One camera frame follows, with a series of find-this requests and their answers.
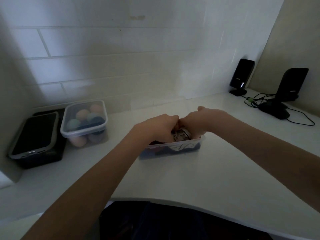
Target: black charging stand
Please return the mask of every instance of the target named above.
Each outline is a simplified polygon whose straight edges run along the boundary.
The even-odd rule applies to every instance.
[[[247,90],[246,89],[235,89],[235,90],[231,90],[230,91],[231,94],[233,94],[234,96],[244,96],[247,94]]]

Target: plastic container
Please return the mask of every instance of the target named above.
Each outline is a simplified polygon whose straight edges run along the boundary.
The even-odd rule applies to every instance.
[[[90,146],[108,139],[107,122],[104,101],[75,103],[66,107],[60,132],[76,147]]]
[[[165,157],[170,155],[185,154],[194,152],[200,149],[202,141],[205,136],[201,136],[199,139],[179,141],[173,143],[165,143],[158,145],[149,145],[140,154],[140,159],[151,159],[157,157]]]

